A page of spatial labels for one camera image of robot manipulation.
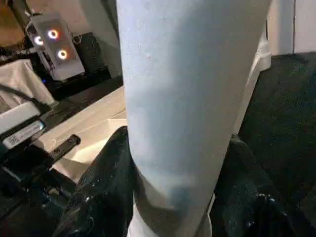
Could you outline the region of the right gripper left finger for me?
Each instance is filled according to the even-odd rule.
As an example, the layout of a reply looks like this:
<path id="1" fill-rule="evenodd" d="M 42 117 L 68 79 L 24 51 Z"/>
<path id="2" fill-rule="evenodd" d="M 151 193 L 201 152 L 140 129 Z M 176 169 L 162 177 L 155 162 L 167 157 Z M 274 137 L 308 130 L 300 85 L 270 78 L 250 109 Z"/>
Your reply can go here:
<path id="1" fill-rule="evenodd" d="M 55 237 L 125 237 L 137 175 L 127 126 L 118 128 L 81 176 Z"/>

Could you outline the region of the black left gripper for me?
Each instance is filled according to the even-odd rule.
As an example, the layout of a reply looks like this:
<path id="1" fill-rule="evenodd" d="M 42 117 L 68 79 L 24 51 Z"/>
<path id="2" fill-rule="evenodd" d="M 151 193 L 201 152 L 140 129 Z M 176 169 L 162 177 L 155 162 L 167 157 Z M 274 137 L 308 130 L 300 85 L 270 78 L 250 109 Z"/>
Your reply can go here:
<path id="1" fill-rule="evenodd" d="M 0 162 L 0 193 L 11 197 L 20 190 L 27 191 L 80 143 L 81 139 L 73 134 L 51 152 L 29 145 L 21 152 L 3 159 Z"/>

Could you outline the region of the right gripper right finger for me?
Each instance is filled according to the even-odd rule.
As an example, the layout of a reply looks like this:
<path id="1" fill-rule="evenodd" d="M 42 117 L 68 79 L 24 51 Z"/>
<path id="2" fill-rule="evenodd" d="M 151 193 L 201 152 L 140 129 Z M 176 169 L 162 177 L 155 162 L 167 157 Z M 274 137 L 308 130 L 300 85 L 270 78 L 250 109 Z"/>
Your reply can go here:
<path id="1" fill-rule="evenodd" d="M 316 229 L 272 183 L 248 145 L 231 136 L 215 187 L 214 237 L 314 237 Z"/>

